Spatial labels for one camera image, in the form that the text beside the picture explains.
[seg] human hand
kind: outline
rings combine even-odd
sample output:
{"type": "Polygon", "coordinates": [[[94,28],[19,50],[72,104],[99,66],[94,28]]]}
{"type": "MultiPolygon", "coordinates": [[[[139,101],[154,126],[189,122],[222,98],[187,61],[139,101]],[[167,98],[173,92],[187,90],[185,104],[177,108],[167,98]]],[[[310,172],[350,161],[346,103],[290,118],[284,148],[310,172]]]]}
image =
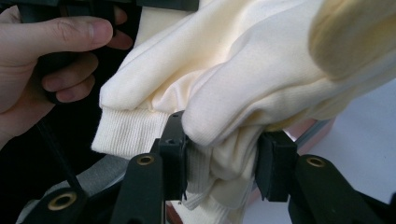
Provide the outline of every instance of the human hand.
{"type": "MultiPolygon", "coordinates": [[[[116,24],[126,14],[116,8],[116,24]]],[[[98,65],[87,51],[108,45],[128,49],[132,39],[117,32],[108,21],[93,18],[59,18],[40,23],[21,23],[19,11],[11,7],[0,14],[0,148],[12,137],[29,130],[54,107],[43,94],[55,91],[61,102],[86,97],[94,84],[98,65]],[[80,52],[74,62],[37,80],[32,76],[37,59],[58,51],[80,52]]]]}

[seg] hand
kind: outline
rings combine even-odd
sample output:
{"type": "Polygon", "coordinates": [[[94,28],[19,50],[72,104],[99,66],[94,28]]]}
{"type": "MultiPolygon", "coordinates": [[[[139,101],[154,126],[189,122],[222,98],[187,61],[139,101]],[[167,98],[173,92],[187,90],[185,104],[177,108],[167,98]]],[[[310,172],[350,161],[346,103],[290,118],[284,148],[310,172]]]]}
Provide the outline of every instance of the hand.
{"type": "MultiPolygon", "coordinates": [[[[126,14],[115,8],[116,24],[126,14]]],[[[108,21],[93,18],[59,18],[22,24],[19,11],[11,7],[0,14],[0,148],[12,137],[29,130],[54,107],[43,95],[56,91],[61,102],[86,97],[94,84],[96,57],[87,52],[108,45],[128,49],[132,39],[113,30],[108,21]],[[32,76],[38,57],[57,51],[81,52],[77,59],[40,83],[32,76]]]]}

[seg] black clothing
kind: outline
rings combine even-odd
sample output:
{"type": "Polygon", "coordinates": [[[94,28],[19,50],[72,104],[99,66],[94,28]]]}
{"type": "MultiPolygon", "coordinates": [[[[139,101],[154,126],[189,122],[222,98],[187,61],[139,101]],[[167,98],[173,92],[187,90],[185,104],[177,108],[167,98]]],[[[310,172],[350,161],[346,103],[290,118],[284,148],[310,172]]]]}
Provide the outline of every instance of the black clothing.
{"type": "MultiPolygon", "coordinates": [[[[128,21],[118,28],[134,39],[141,7],[119,6],[127,12],[128,21]]],[[[99,66],[94,72],[96,83],[90,96],[69,105],[56,105],[46,116],[76,174],[104,156],[91,151],[101,116],[99,90],[128,52],[107,47],[95,50],[99,66]]],[[[0,223],[15,223],[28,201],[40,199],[48,188],[61,181],[64,175],[37,127],[9,141],[0,151],[0,223]]]]}

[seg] gray fabric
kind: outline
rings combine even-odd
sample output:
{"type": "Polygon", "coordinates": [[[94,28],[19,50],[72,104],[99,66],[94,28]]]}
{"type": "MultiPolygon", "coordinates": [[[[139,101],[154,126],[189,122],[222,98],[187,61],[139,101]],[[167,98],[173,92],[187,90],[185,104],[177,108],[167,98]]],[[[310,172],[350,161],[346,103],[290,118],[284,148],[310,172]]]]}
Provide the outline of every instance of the gray fabric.
{"type": "MultiPolygon", "coordinates": [[[[128,162],[128,160],[123,158],[107,155],[88,170],[78,175],[78,181],[87,194],[92,196],[120,181],[124,176],[128,162]]],[[[48,195],[56,189],[67,187],[69,187],[69,185],[66,181],[61,182],[47,190],[45,195],[48,195]]],[[[26,204],[18,217],[17,223],[22,223],[38,202],[39,200],[34,200],[26,204]]]]}

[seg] white surface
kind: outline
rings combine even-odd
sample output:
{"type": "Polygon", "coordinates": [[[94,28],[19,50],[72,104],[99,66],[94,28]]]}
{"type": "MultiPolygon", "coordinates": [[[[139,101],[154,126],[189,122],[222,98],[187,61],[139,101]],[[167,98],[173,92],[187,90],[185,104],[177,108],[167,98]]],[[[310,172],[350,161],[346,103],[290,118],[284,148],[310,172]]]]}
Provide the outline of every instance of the white surface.
{"type": "MultiPolygon", "coordinates": [[[[331,161],[354,189],[389,203],[396,192],[396,79],[355,99],[309,153],[331,161]]],[[[257,200],[244,223],[291,223],[287,206],[257,200]]]]}

